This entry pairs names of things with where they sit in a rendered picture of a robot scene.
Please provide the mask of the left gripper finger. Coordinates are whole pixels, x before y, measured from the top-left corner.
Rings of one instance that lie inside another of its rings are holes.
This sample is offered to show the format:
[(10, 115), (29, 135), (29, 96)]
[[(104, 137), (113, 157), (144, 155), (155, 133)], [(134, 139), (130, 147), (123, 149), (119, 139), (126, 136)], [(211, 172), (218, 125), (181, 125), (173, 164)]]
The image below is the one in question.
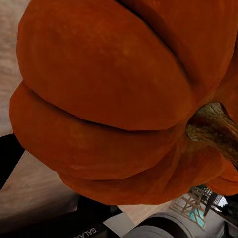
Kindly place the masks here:
[(24, 151), (14, 133), (0, 137), (0, 190)]

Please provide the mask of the pumpkin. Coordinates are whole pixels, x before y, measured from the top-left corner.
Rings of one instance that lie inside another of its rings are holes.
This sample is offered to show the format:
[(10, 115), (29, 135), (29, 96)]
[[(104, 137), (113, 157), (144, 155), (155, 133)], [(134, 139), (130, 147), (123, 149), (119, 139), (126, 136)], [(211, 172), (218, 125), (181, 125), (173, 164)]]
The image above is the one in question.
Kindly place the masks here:
[(206, 183), (214, 193), (222, 196), (235, 196), (238, 194), (238, 169), (225, 159), (225, 169), (219, 175)]
[(16, 55), (13, 133), (78, 194), (160, 205), (238, 169), (238, 0), (31, 0)]

